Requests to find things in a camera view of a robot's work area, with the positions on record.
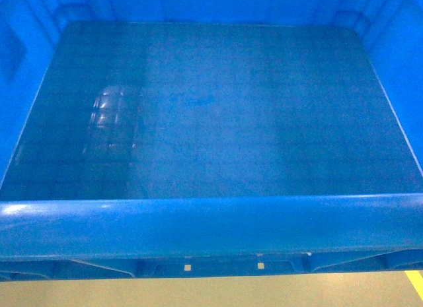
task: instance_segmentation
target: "yellow stripe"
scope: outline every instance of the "yellow stripe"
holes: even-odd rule
[[[408,279],[412,283],[412,286],[416,289],[416,292],[423,300],[423,277],[419,271],[405,271]]]

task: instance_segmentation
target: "blue plastic crate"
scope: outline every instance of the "blue plastic crate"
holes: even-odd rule
[[[0,280],[421,269],[422,2],[0,0]]]

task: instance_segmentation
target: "crate base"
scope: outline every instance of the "crate base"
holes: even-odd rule
[[[351,30],[78,22],[0,200],[419,191],[423,177]]]

